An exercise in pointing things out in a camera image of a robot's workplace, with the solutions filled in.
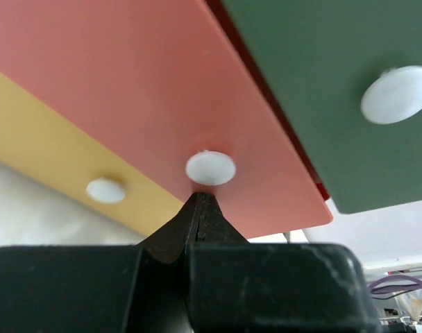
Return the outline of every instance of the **white wall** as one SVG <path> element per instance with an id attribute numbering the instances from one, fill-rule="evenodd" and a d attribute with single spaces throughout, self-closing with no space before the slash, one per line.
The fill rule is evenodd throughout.
<path id="1" fill-rule="evenodd" d="M 138 233 L 0 165 L 0 246 L 136 244 Z"/>
<path id="2" fill-rule="evenodd" d="M 350 215 L 327 204 L 334 220 L 305 229 L 309 241 L 346 245 L 370 272 L 422 266 L 422 201 Z"/>

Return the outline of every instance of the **white round knob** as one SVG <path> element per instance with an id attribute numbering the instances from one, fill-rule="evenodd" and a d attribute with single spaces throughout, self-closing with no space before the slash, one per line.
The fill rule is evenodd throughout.
<path id="1" fill-rule="evenodd" d="M 126 195 L 122 184 L 108 178 L 91 181 L 86 187 L 86 193 L 99 203 L 119 203 Z"/>
<path id="2" fill-rule="evenodd" d="M 202 151 L 193 155 L 185 169 L 189 179 L 207 186 L 225 184 L 236 174 L 233 159 L 218 151 Z"/>
<path id="3" fill-rule="evenodd" d="M 362 114 L 372 123 L 397 123 L 422 110 L 422 66 L 392 69 L 362 97 Z"/>

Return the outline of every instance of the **pink board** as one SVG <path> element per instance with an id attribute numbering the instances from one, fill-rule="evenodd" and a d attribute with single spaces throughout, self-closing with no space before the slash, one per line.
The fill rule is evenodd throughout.
<path id="1" fill-rule="evenodd" d="M 331 220 L 202 1 L 0 1 L 0 71 L 181 200 L 189 156 L 231 155 L 212 191 L 245 237 Z"/>

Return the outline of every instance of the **yellow board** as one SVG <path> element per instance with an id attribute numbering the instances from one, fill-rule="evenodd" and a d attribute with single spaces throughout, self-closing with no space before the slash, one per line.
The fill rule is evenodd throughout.
<path id="1" fill-rule="evenodd" d="M 156 231 L 182 203 L 0 73 L 0 162 L 131 227 Z M 122 181 L 126 197 L 108 205 L 85 194 L 107 176 Z"/>

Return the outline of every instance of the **green panel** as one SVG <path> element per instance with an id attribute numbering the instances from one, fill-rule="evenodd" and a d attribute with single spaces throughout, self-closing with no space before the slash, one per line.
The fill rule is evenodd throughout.
<path id="1" fill-rule="evenodd" d="M 392 125 L 360 112 L 381 73 L 422 65 L 422 0 L 224 5 L 341 212 L 422 199 L 422 111 Z"/>

